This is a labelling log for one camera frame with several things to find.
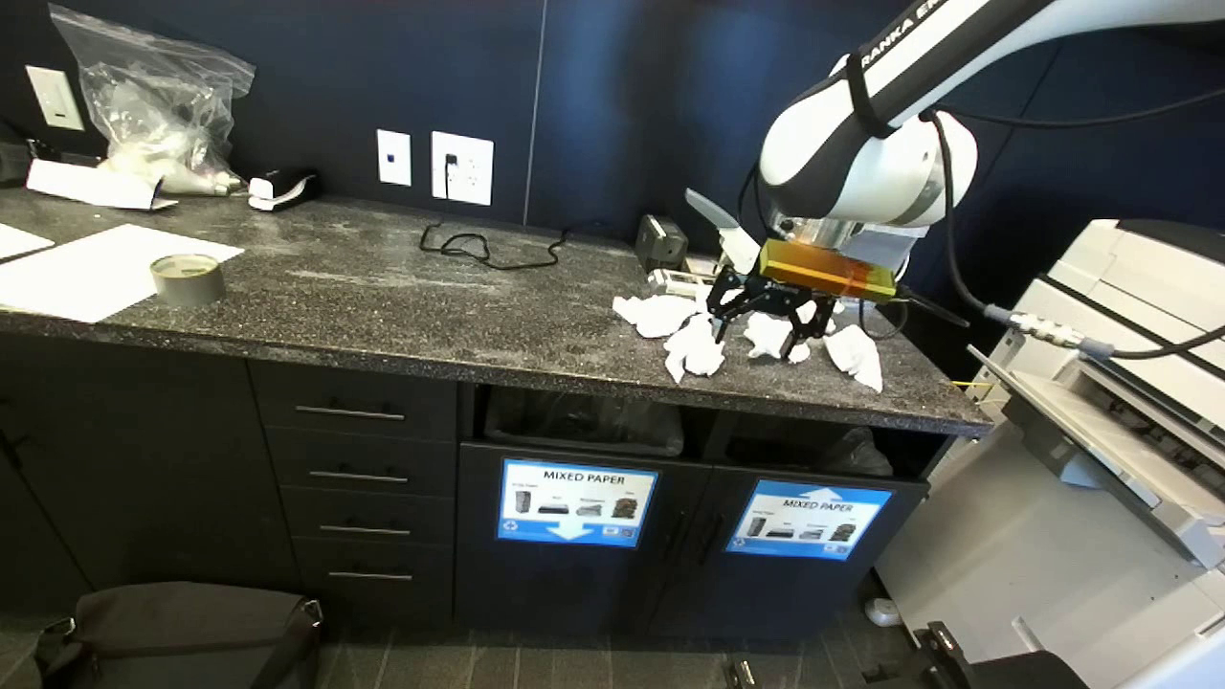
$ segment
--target cabinet drawer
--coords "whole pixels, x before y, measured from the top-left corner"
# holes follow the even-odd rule
[[[441,441],[271,427],[267,444],[282,487],[402,490],[433,496],[451,496],[457,490],[457,444]]]
[[[254,364],[267,426],[457,441],[457,387],[437,377]]]
[[[304,583],[332,618],[451,618],[447,546],[353,546],[348,538],[295,538]]]
[[[295,537],[451,543],[451,502],[373,490],[282,490]]]

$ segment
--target white printer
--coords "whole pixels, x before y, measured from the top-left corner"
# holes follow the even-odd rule
[[[1225,326],[1225,233],[1091,223],[1020,302],[1165,347]],[[1225,339],[1099,359],[1009,334],[968,387],[1001,418],[954,444],[878,562],[912,627],[968,663],[1047,645],[1089,683],[1225,683]]]

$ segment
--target plastic bag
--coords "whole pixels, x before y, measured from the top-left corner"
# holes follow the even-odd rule
[[[231,53],[141,33],[96,15],[51,7],[78,65],[88,117],[111,142],[104,167],[161,179],[161,192],[228,195],[235,100],[258,68]]]

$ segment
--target laminated sign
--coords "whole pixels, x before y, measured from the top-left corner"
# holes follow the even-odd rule
[[[757,477],[726,552],[846,562],[891,490]]]
[[[636,546],[658,472],[507,458],[498,538]]]

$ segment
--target drawer handle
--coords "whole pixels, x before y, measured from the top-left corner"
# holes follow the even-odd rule
[[[359,475],[359,472],[305,472],[309,477],[328,477],[328,483],[387,483],[387,487],[407,487],[407,475]]]
[[[318,532],[413,538],[413,529],[318,525]]]
[[[395,412],[395,410],[355,410],[355,404],[295,404],[295,412],[309,412],[309,418],[348,418],[348,419],[387,419],[387,426],[410,419],[410,412]]]
[[[341,578],[341,583],[418,583],[413,575],[390,575],[390,570],[328,570],[328,578]]]

